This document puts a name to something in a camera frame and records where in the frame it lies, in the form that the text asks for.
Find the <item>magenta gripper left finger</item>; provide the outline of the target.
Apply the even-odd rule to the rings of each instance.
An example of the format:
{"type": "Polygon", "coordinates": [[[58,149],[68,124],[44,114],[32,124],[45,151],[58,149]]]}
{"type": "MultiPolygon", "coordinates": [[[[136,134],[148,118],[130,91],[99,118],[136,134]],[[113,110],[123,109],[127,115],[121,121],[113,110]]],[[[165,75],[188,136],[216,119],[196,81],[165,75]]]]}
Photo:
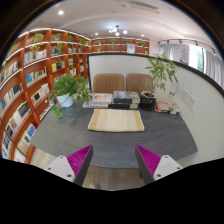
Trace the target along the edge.
{"type": "Polygon", "coordinates": [[[89,145],[69,156],[58,156],[45,170],[65,180],[82,186],[86,177],[91,159],[93,146],[89,145]]]}

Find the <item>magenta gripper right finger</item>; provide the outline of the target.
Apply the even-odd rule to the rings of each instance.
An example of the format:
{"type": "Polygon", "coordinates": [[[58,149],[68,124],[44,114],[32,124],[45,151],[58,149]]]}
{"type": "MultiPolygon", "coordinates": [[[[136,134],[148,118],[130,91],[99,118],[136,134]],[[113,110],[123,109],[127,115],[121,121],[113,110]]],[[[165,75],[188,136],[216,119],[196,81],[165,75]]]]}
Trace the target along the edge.
{"type": "Polygon", "coordinates": [[[140,174],[145,184],[152,183],[182,169],[169,155],[160,156],[140,145],[135,146],[140,174]]]}

